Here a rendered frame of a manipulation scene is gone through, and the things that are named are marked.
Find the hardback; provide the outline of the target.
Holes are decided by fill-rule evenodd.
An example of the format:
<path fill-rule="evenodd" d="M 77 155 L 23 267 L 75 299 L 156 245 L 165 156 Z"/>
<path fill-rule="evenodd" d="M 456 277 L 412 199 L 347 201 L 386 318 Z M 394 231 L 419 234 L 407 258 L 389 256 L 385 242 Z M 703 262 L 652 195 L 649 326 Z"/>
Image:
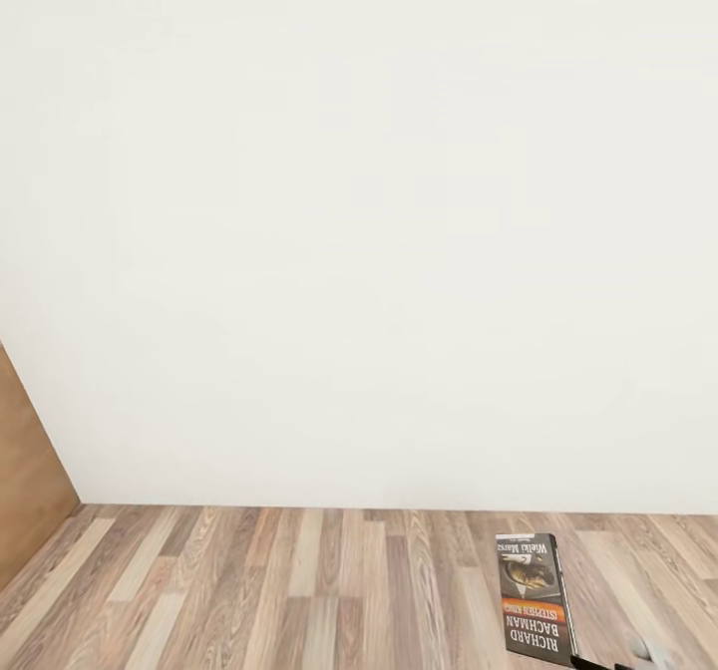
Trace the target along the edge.
<path fill-rule="evenodd" d="M 506 649 L 578 670 L 558 548 L 551 533 L 496 533 Z"/>

